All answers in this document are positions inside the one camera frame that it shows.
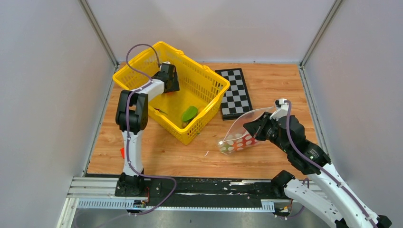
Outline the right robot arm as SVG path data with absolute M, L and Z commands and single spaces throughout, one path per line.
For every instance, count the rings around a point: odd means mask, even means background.
M 367 207 L 342 180 L 330 157 L 305 136 L 305 128 L 294 115 L 274 118 L 264 112 L 258 119 L 243 124 L 258 141 L 268 140 L 287 154 L 288 161 L 312 180 L 326 195 L 323 199 L 281 171 L 271 185 L 277 198 L 297 200 L 331 228 L 389 228 L 391 220 Z

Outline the yellow plastic basket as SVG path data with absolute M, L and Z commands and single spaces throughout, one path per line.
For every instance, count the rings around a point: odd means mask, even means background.
M 176 66 L 180 90 L 173 95 L 161 94 L 150 100 L 149 116 L 183 144 L 188 145 L 218 112 L 230 83 L 208 66 L 197 63 L 181 50 L 163 41 L 137 54 L 129 61 L 130 66 L 122 67 L 113 75 L 113 80 L 122 89 L 137 89 L 148 82 L 148 78 L 141 73 L 153 76 L 159 70 L 158 61 L 169 61 Z M 182 128 L 181 117 L 189 106 L 205 109 Z M 159 113 L 154 108 L 167 114 Z

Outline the polka dot zip bag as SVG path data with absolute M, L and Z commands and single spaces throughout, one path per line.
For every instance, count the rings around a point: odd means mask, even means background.
M 274 107 L 266 107 L 266 108 L 260 108 L 260 109 L 255 109 L 252 111 L 249 111 L 247 113 L 244 113 L 241 115 L 235 122 L 232 124 L 230 129 L 227 131 L 225 137 L 221 139 L 218 142 L 218 148 L 221 153 L 224 154 L 230 154 L 232 152 L 225 152 L 224 148 L 224 143 L 228 140 L 238 140 L 238 139 L 250 139 L 253 138 L 253 136 L 243 128 L 243 124 L 247 122 L 251 122 L 256 120 L 258 117 L 260 117 L 264 112 L 270 112 L 272 113 L 274 110 Z

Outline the red apple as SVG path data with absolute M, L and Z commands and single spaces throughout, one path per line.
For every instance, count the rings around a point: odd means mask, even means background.
M 246 148 L 252 147 L 252 146 L 256 146 L 258 144 L 260 144 L 261 141 L 258 141 L 254 138 L 250 138 L 250 139 L 242 139 L 238 144 L 237 144 L 237 151 L 240 150 L 244 150 Z

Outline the orange carrot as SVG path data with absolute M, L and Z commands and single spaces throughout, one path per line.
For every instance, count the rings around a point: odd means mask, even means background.
M 244 141 L 242 139 L 238 140 L 228 140 L 224 143 L 225 152 L 233 152 L 244 149 Z

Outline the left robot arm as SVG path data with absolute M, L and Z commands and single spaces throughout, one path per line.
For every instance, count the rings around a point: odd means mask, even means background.
M 123 90 L 119 97 L 115 121 L 124 139 L 124 169 L 120 175 L 115 195 L 136 197 L 145 192 L 142 162 L 142 136 L 148 124 L 149 101 L 156 96 L 179 91 L 176 66 L 163 62 L 153 77 L 137 89 Z

